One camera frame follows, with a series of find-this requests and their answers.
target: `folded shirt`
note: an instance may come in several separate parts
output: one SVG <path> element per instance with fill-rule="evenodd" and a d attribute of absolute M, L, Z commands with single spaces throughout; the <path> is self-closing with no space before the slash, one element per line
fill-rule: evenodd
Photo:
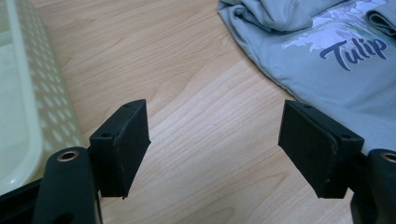
<path fill-rule="evenodd" d="M 396 1 L 367 11 L 366 20 L 386 35 L 396 35 Z"/>
<path fill-rule="evenodd" d="M 343 0 L 221 0 L 233 14 L 270 32 L 296 31 L 312 26 L 312 17 Z"/>
<path fill-rule="evenodd" d="M 268 2 L 219 2 L 220 16 L 247 56 L 297 100 L 362 136 L 364 153 L 396 150 L 396 40 L 364 19 L 368 10 L 388 1 L 344 1 L 311 18 L 312 26 L 306 29 L 300 28 L 308 23 L 291 25 L 294 19 L 275 12 L 271 18 L 281 18 L 286 26 L 263 23 Z"/>

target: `plastic basket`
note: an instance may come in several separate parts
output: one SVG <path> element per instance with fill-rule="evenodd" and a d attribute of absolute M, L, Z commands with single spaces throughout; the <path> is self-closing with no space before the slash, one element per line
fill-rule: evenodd
<path fill-rule="evenodd" d="M 54 152 L 83 145 L 42 20 L 29 1 L 0 0 L 0 195 L 40 177 Z"/>

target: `metal grommet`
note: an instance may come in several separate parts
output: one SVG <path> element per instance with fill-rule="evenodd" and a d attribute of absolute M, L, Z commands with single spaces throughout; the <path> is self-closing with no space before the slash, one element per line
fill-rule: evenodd
<path fill-rule="evenodd" d="M 394 153 L 389 153 L 389 152 L 383 152 L 381 153 L 382 158 L 384 158 L 387 161 L 396 163 L 396 154 Z"/>
<path fill-rule="evenodd" d="M 79 153 L 75 150 L 73 151 L 66 151 L 58 156 L 58 161 L 72 161 L 73 159 L 77 158 Z"/>

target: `wood grain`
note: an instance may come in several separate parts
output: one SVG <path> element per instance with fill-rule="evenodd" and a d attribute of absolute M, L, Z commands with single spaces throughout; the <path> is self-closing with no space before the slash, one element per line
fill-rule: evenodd
<path fill-rule="evenodd" d="M 233 41 L 214 0 L 32 0 L 87 140 L 148 100 L 151 146 L 105 223 L 352 223 L 277 146 L 285 99 Z"/>

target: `light wood surface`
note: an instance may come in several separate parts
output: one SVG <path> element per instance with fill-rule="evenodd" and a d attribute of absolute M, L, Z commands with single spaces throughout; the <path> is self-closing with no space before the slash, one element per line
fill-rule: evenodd
<path fill-rule="evenodd" d="M 32 0 L 81 130 L 148 100 L 152 144 L 105 223 L 352 223 L 318 199 L 277 136 L 285 99 L 235 44 L 216 0 Z"/>

